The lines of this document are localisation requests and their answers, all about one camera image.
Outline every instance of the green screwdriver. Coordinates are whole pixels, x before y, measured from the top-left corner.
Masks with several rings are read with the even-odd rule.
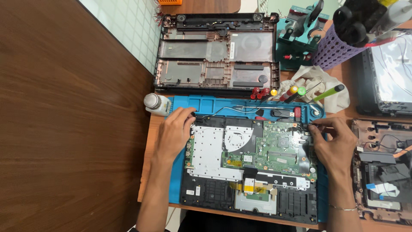
[[[321,100],[321,99],[323,99],[323,98],[325,98],[325,97],[328,97],[328,96],[330,96],[330,95],[334,95],[335,93],[338,93],[338,92],[340,92],[340,91],[342,91],[342,90],[344,90],[344,89],[345,89],[345,86],[344,86],[343,84],[337,85],[337,86],[335,86],[335,87],[333,87],[333,88],[325,91],[323,94],[321,94],[321,95],[315,97],[314,99],[312,99],[312,100],[309,102],[309,104],[312,103],[312,102],[317,102],[317,101],[319,101],[319,100]]]

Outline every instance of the hand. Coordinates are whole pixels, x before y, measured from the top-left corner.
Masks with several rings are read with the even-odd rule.
[[[179,107],[160,124],[155,158],[166,162],[175,160],[190,137],[190,125],[196,120],[191,115],[194,111],[193,107]]]
[[[316,119],[312,123],[319,125],[319,127],[315,125],[308,127],[314,139],[318,159],[332,176],[350,177],[353,150],[358,141],[351,129],[339,117]],[[325,141],[322,132],[329,133],[333,139]]]

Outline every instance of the red screwdriver handle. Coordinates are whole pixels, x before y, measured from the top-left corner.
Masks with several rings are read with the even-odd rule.
[[[252,95],[250,96],[250,98],[255,99],[256,95],[258,95],[259,91],[260,91],[259,87],[254,87],[253,90],[252,90]]]
[[[262,99],[262,97],[268,95],[269,92],[270,92],[270,89],[269,89],[269,88],[264,88],[264,89],[260,92],[260,94],[257,95],[257,98],[258,98],[258,99]]]

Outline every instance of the barcode sticker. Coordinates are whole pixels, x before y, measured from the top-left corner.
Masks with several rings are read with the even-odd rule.
[[[281,158],[278,158],[277,161],[278,161],[278,162],[281,162],[281,163],[287,163],[287,162],[288,162],[287,160],[281,159]]]
[[[252,156],[243,156],[244,162],[252,162]]]
[[[230,58],[234,58],[234,42],[230,43]]]

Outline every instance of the wooden table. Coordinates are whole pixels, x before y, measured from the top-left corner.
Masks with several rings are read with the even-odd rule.
[[[327,30],[330,25],[332,24],[332,21],[329,20],[326,23],[325,30]],[[412,21],[409,21],[405,24],[402,25],[403,28],[412,28]],[[350,105],[348,108],[337,112],[336,114],[331,114],[327,113],[327,117],[343,117],[344,119],[347,120],[348,125],[351,125],[351,120],[354,118],[363,118],[363,119],[376,119],[376,120],[391,120],[391,121],[399,121],[399,122],[411,122],[412,120],[406,120],[406,119],[397,119],[397,118],[382,118],[382,117],[369,117],[369,116],[364,116],[360,115],[356,112],[355,107],[358,105],[357,101],[357,86],[356,83],[353,82],[352,77],[350,77],[349,74],[350,70],[350,65],[349,62],[344,62],[340,65],[337,65],[333,69],[330,69],[326,71],[330,76],[336,77],[339,81],[344,83],[346,87],[348,88],[349,91],[349,98],[350,98]],[[289,71],[282,71],[281,72],[281,81],[290,79],[295,72],[289,72]],[[159,129],[160,123],[164,120],[164,117],[160,116],[151,116],[150,117],[150,125],[149,125],[149,133],[147,135],[147,144],[146,144],[146,151],[145,151],[145,161],[143,164],[143,172],[142,172],[142,178],[141,178],[141,184],[140,184],[140,190],[139,190],[139,197],[138,201],[142,201],[143,199],[143,194],[145,191],[146,187],[146,182],[149,177],[149,171],[150,171],[150,159],[155,151],[155,141],[157,140],[157,131]],[[191,206],[184,206],[180,204],[169,204],[171,207],[176,207],[176,208],[183,208],[183,209],[190,209],[190,210],[196,210],[196,211],[203,211],[203,212],[208,212],[208,213],[216,213],[216,214],[221,214],[221,215],[229,215],[229,216],[234,216],[234,217],[239,217],[239,218],[249,218],[249,219],[254,219],[254,220],[260,220],[260,221],[266,221],[266,222],[272,222],[272,223],[279,223],[279,224],[285,224],[285,225],[293,225],[293,226],[300,226],[300,227],[306,227],[306,228],[312,228],[312,229],[319,229],[319,230],[325,230],[326,229],[326,223],[319,223],[317,225],[309,225],[309,224],[304,224],[304,223],[295,223],[295,222],[290,222],[286,220],[279,220],[279,219],[271,219],[271,218],[264,218],[264,217],[258,217],[258,216],[250,216],[250,215],[243,215],[240,213],[231,213],[231,212],[226,212],[226,211],[219,211],[219,210],[211,210],[211,209],[205,209],[205,208],[198,208],[198,207],[191,207]],[[370,218],[370,216],[367,214],[365,215],[367,218],[366,220],[362,220],[361,224],[363,227],[363,231],[373,231],[373,232],[386,232],[389,230],[394,230],[396,229],[397,232],[403,232],[403,231],[411,231],[412,228],[410,226],[405,226],[405,225],[397,225],[397,224],[391,224],[391,223],[380,223],[380,222],[375,222],[373,219]]]
[[[164,5],[164,14],[211,14],[236,13],[240,10],[240,0],[183,0],[180,6]]]

